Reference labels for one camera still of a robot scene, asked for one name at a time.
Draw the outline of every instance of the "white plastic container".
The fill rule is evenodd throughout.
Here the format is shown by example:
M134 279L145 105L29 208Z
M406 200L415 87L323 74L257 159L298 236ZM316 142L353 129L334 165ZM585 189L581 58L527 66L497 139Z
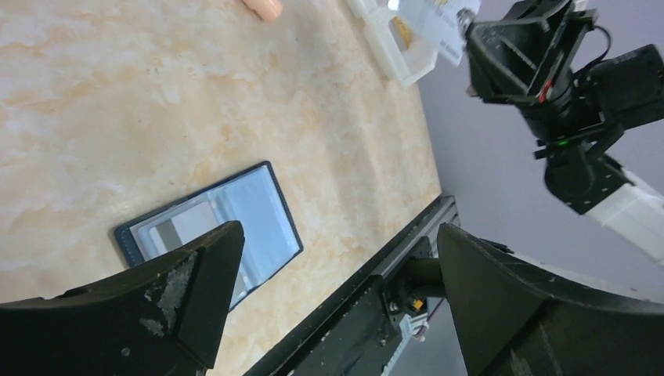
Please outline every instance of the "white plastic container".
M413 36L408 49L402 51L390 29L396 12L388 8L387 1L346 0L353 14L364 19L364 35L383 72L403 88L432 71L438 59L438 50L424 39Z

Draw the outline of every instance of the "marble table surface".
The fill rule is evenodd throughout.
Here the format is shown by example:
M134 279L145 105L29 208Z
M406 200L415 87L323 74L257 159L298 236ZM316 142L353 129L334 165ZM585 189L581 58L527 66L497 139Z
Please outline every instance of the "marble table surface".
M239 375L440 194L417 87L342 0L5 0L0 302L126 268L111 230L270 160L304 252L229 315Z

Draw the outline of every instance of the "small orange object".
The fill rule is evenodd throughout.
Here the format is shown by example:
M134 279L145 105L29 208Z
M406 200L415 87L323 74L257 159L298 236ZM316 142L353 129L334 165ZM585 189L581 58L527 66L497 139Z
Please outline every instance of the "small orange object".
M415 302L413 302L413 308L417 309L418 311L420 310L420 308L422 308L423 305L424 302L422 302L421 300L416 300Z
M243 0L249 9L256 12L265 22L272 22L283 11L279 0Z

